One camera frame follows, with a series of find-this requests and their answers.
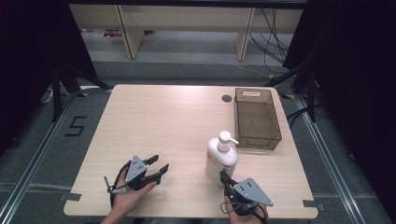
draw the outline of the black tape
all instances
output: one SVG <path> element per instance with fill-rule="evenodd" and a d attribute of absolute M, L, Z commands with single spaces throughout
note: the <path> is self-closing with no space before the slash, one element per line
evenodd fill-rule
<path fill-rule="evenodd" d="M 294 95 L 293 95 L 293 94 L 280 94 L 279 96 L 280 96 L 280 98 L 282 98 L 282 99 L 291 99 L 291 100 L 294 100 Z"/>
<path fill-rule="evenodd" d="M 318 207 L 317 202 L 310 200 L 303 200 L 304 207 Z"/>
<path fill-rule="evenodd" d="M 80 198 L 81 198 L 81 194 L 68 193 L 61 195 L 61 198 L 59 200 L 62 202 L 66 202 L 67 200 L 78 202 Z"/>
<path fill-rule="evenodd" d="M 83 126 L 83 125 L 75 125 L 75 122 L 76 122 L 77 119 L 86 119 L 86 118 L 87 118 L 87 116 L 75 116 L 73 118 L 72 124 L 70 124 L 70 128 L 79 129 L 79 132 L 78 133 L 67 133 L 64 136 L 67 136 L 67 137 L 79 137 L 79 136 L 81 136 L 82 131 L 84 130 L 85 126 Z"/>

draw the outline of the human hand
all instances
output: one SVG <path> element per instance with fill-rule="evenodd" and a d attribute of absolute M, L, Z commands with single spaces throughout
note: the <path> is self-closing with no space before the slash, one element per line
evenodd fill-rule
<path fill-rule="evenodd" d="M 224 196 L 224 202 L 225 202 L 225 210 L 227 211 L 231 224 L 262 223 L 257 217 L 253 215 L 247 215 L 241 217 L 238 214 L 236 214 L 235 211 L 233 210 L 233 205 L 231 204 L 230 199 L 227 196 Z M 265 204 L 260 203 L 259 206 L 257 206 L 256 209 L 254 210 L 254 212 L 263 219 L 265 220 L 268 219 L 267 206 Z"/>
<path fill-rule="evenodd" d="M 134 211 L 134 208 L 140 199 L 142 199 L 143 196 L 149 193 L 157 185 L 157 182 L 151 182 L 140 190 L 129 189 L 128 185 L 125 183 L 127 172 L 128 168 L 125 168 L 120 174 L 116 189 L 125 186 L 128 190 L 114 195 L 113 208 L 108 216 L 102 221 L 102 224 L 113 224 L 122 221 L 123 218 Z"/>

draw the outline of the wooden table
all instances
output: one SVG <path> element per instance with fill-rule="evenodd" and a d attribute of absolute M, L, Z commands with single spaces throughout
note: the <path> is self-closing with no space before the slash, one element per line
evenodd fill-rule
<path fill-rule="evenodd" d="M 275 151 L 238 151 L 235 181 L 253 177 L 274 202 L 270 218 L 314 218 L 313 201 L 277 92 L 274 96 L 282 141 Z M 78 202 L 67 201 L 69 216 L 106 216 L 110 211 L 104 176 L 114 183 L 121 166 L 133 155 L 142 160 L 160 155 L 148 167 L 148 175 L 166 163 L 169 171 L 132 212 L 134 217 L 226 217 L 220 211 L 223 188 L 205 174 L 206 145 L 210 138 L 229 131 L 234 136 L 235 87 L 118 85 L 108 100 L 71 193 Z"/>

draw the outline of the black cable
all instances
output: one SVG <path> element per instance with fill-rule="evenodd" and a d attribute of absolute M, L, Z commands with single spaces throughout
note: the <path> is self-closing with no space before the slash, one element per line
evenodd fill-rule
<path fill-rule="evenodd" d="M 315 107 L 321 107 L 321 106 L 322 106 L 322 104 L 319 103 L 319 104 L 314 105 L 314 108 L 315 108 Z M 302 109 L 297 110 L 296 112 L 294 112 L 294 113 L 292 113 L 292 114 L 287 115 L 287 116 L 286 116 L 286 119 L 290 119 L 290 118 L 294 117 L 294 118 L 291 120 L 291 123 L 290 123 L 289 127 L 291 128 L 291 126 L 293 125 L 293 123 L 294 123 L 294 121 L 297 119 L 297 117 L 299 117 L 300 115 L 302 115 L 302 114 L 303 114 L 304 112 L 306 112 L 306 111 L 308 111 L 308 107 L 304 107 L 304 108 L 302 108 Z"/>
<path fill-rule="evenodd" d="M 283 63 L 283 61 L 282 61 L 280 58 L 278 58 L 273 52 L 269 51 L 268 49 L 266 49 L 265 47 L 263 47 L 261 44 L 259 44 L 259 42 L 256 41 L 256 39 L 255 39 L 251 34 L 249 34 L 249 35 L 250 35 L 251 39 L 253 40 L 253 43 L 254 43 L 262 52 L 269 54 L 272 58 L 274 58 L 274 59 L 277 60 L 278 62 Z"/>
<path fill-rule="evenodd" d="M 277 31 L 276 31 L 276 8 L 273 8 L 273 33 L 274 33 L 274 37 L 276 38 L 276 43 L 277 43 L 277 47 L 279 49 L 279 53 L 280 55 L 283 55 L 282 58 L 285 60 L 286 58 L 286 54 L 285 52 L 282 50 L 281 48 L 281 44 L 283 45 L 283 43 L 277 38 Z"/>
<path fill-rule="evenodd" d="M 114 189 L 122 189 L 122 188 L 125 188 L 125 187 L 127 187 L 128 185 L 127 184 L 125 184 L 125 185 L 122 185 L 121 187 L 119 187 L 119 188 L 114 188 Z"/>
<path fill-rule="evenodd" d="M 225 206 L 225 204 L 226 204 L 226 203 L 221 203 L 221 204 L 220 204 L 220 209 L 221 209 L 221 212 L 222 212 L 223 214 L 229 214 L 229 213 L 231 213 L 231 212 L 235 212 L 235 210 L 237 210 L 238 208 L 240 208 L 240 207 L 242 207 L 242 206 L 246 206 L 244 203 L 230 203 L 232 206 L 234 206 L 235 204 L 238 205 L 238 206 L 236 206 L 235 208 L 233 208 L 233 210 L 231 210 L 230 212 L 228 212 L 227 210 L 224 211 L 223 205 Z M 261 205 L 258 204 L 258 206 L 259 206 L 260 209 L 262 210 L 262 213 L 264 214 L 264 217 L 259 216 L 257 213 L 255 213 L 254 211 L 250 211 L 249 209 L 248 209 L 248 211 L 249 211 L 249 213 L 250 213 L 251 215 L 253 215 L 254 217 L 256 217 L 256 218 L 260 221 L 260 223 L 262 223 L 262 224 L 267 224 L 267 215 L 266 215 L 266 213 L 265 213 L 265 210 L 262 208 Z"/>
<path fill-rule="evenodd" d="M 289 49 L 288 46 L 286 46 L 285 44 L 283 44 L 282 41 L 280 41 L 280 40 L 277 38 L 277 33 L 274 32 L 273 27 L 271 27 L 270 22 L 268 21 L 268 18 L 267 18 L 267 16 L 265 15 L 265 12 L 264 12 L 263 8 L 262 8 L 262 15 L 264 16 L 265 21 L 267 22 L 267 25 L 268 25 L 268 27 L 270 28 L 271 34 L 274 34 L 274 38 L 276 39 L 276 42 L 279 43 L 280 45 L 283 45 L 283 47 L 285 47 L 286 49 Z"/>
<path fill-rule="evenodd" d="M 261 46 L 261 45 L 253 38 L 253 36 L 252 36 L 251 34 L 249 34 L 249 35 L 250 35 L 251 39 L 253 40 L 254 44 L 255 44 L 262 52 L 264 52 L 264 66 L 268 69 L 268 71 L 270 71 L 270 72 L 272 72 L 272 73 L 282 74 L 282 75 L 285 74 L 285 73 L 281 73 L 281 72 L 274 71 L 274 70 L 272 70 L 272 69 L 270 69 L 270 68 L 268 67 L 267 62 L 265 61 L 265 55 L 266 55 L 266 54 L 269 54 L 272 58 L 274 58 L 275 60 L 277 60 L 279 63 L 283 63 L 283 61 L 282 61 L 281 59 L 277 58 L 277 57 L 275 56 L 274 53 L 268 51 L 266 48 L 264 48 L 263 46 Z"/>
<path fill-rule="evenodd" d="M 289 50 L 289 48 L 284 48 L 284 47 L 279 46 L 278 44 L 271 43 L 271 42 L 270 42 L 267 38 L 265 38 L 262 34 L 260 34 L 260 36 L 261 36 L 266 42 L 269 42 L 270 45 L 272 45 L 272 46 L 274 46 L 274 47 L 281 48 L 281 49 L 283 49 L 283 50 Z"/>

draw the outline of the bottle pump nozzle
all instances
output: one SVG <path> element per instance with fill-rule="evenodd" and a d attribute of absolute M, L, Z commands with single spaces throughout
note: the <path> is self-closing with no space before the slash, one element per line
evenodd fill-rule
<path fill-rule="evenodd" d="M 218 150 L 224 150 L 227 151 L 230 149 L 230 146 L 228 145 L 230 142 L 234 142 L 236 144 L 239 144 L 238 141 L 235 139 L 231 138 L 231 134 L 227 131 L 223 131 L 219 135 L 219 144 L 218 144 Z"/>

